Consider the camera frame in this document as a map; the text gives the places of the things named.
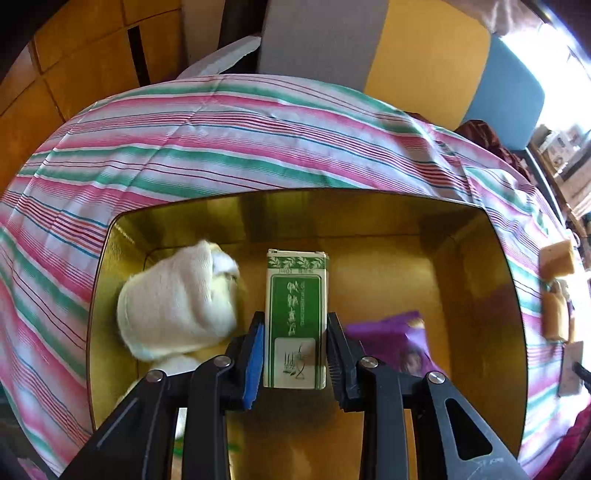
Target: blue gripper pad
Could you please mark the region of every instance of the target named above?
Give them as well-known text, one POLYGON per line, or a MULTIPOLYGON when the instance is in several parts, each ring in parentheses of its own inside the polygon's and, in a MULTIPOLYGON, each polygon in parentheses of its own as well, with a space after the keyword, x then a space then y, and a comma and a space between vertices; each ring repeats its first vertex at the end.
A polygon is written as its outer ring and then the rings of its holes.
POLYGON ((260 324, 256 330, 251 356, 246 365, 244 395, 242 396, 242 407, 245 410, 252 408, 252 404, 256 400, 256 394, 258 393, 259 383, 261 382, 264 336, 265 326, 260 324))

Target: purple snack bag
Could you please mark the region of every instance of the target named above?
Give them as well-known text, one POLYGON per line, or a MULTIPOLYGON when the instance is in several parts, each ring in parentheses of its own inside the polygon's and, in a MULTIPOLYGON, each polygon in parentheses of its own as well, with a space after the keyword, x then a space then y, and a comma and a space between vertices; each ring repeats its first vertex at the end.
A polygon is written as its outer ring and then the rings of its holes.
POLYGON ((345 334, 361 341, 366 355, 386 362, 399 372, 423 377, 432 370, 442 371, 431 360, 425 324, 418 311, 380 322, 346 325, 345 334))

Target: leaf pattern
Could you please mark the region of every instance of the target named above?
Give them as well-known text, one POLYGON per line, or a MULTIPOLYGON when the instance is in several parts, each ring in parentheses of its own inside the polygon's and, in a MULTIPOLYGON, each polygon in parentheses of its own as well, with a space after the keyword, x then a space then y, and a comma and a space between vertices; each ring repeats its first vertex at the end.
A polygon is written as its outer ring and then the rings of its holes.
POLYGON ((299 270, 321 270, 326 268, 326 259, 322 257, 268 257, 268 268, 299 270))

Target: pink striped fabric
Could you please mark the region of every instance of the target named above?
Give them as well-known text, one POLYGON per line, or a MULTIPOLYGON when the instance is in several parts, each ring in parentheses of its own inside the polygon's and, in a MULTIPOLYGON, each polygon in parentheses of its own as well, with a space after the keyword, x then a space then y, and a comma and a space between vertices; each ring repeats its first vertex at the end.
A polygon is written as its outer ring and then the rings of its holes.
MULTIPOLYGON (((535 475, 589 402, 560 399, 561 346, 540 333, 541 246, 566 235, 500 159, 354 90, 228 75, 96 102, 29 159, 0 203, 0 380, 27 436, 60 473, 91 434, 86 326, 105 234, 121 212, 253 190, 347 187, 486 209, 522 310, 528 408, 519 461, 535 475)), ((591 311, 588 292, 573 299, 591 311)))

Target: red cloth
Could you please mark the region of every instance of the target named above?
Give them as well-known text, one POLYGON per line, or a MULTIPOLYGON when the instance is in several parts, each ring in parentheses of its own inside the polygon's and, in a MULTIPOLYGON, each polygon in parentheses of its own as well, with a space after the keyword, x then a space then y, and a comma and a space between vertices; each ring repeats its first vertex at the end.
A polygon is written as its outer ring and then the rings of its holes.
POLYGON ((501 144, 501 140, 496 136, 495 131, 485 121, 468 120, 456 128, 456 133, 495 154, 531 181, 529 172, 519 163, 520 158, 501 144))
POLYGON ((562 437, 548 463, 535 480, 558 480, 564 473, 591 430, 591 404, 577 415, 574 425, 562 437))

